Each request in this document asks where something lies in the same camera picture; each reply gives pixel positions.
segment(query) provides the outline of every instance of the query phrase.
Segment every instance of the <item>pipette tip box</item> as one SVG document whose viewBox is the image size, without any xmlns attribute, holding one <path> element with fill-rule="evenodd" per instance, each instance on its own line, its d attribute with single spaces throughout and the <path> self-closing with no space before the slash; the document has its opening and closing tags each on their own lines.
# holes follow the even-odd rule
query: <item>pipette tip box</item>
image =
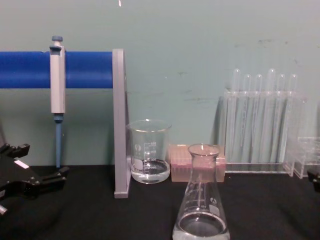
<svg viewBox="0 0 320 240">
<path fill-rule="evenodd" d="M 297 146 L 292 149 L 294 173 L 302 179 L 311 168 L 320 170 L 320 137 L 298 137 Z"/>
<path fill-rule="evenodd" d="M 192 169 L 192 157 L 188 152 L 189 145 L 172 144 L 168 150 L 168 157 L 171 163 L 171 180 L 172 182 L 188 182 Z M 219 155 L 216 158 L 215 178 L 217 182 L 225 180 L 226 159 L 224 147 L 219 147 Z"/>
</svg>

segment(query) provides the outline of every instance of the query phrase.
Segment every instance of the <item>erlenmeyer flask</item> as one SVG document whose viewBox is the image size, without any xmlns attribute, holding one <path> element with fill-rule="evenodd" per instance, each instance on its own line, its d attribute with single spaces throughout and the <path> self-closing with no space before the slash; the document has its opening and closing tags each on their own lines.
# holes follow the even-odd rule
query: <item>erlenmeyer flask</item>
<svg viewBox="0 0 320 240">
<path fill-rule="evenodd" d="M 229 240 L 225 212 L 216 182 L 213 145 L 194 144 L 188 148 L 192 171 L 173 229 L 173 240 Z"/>
</svg>

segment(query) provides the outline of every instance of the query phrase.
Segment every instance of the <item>green wall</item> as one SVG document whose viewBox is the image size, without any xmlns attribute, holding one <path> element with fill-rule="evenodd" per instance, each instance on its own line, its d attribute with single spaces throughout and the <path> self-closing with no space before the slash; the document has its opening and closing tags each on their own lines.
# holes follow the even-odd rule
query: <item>green wall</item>
<svg viewBox="0 0 320 240">
<path fill-rule="evenodd" d="M 318 134 L 320 2 L 316 0 L 11 0 L 0 3 L 1 51 L 126 54 L 129 117 L 172 123 L 173 143 L 212 143 L 219 97 L 234 68 L 299 76 L 308 96 L 307 136 Z M 111 90 L 69 89 L 63 125 L 67 165 L 113 162 Z M 53 165 L 48 90 L 0 90 L 7 142 L 31 144 L 25 161 Z"/>
</svg>

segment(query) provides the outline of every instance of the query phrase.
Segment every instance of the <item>micropipette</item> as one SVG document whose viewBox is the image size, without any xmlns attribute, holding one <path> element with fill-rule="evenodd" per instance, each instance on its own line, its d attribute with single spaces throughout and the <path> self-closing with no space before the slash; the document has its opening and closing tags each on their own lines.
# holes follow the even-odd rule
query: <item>micropipette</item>
<svg viewBox="0 0 320 240">
<path fill-rule="evenodd" d="M 61 45 L 62 36 L 53 36 L 50 46 L 50 89 L 51 112 L 55 121 L 55 159 L 60 168 L 62 148 L 62 122 L 65 113 L 66 60 L 65 47 Z"/>
</svg>

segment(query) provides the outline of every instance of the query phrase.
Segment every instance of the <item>water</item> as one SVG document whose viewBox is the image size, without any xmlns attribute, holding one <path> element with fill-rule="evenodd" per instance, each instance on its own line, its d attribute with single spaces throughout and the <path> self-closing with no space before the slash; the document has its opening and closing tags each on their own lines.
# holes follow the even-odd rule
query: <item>water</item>
<svg viewBox="0 0 320 240">
<path fill-rule="evenodd" d="M 170 175 L 170 165 L 163 160 L 143 160 L 143 170 L 131 166 L 133 179 L 144 184 L 156 184 L 166 180 Z"/>
<path fill-rule="evenodd" d="M 209 212 L 191 212 L 174 226 L 173 240 L 230 240 L 225 222 Z"/>
</svg>

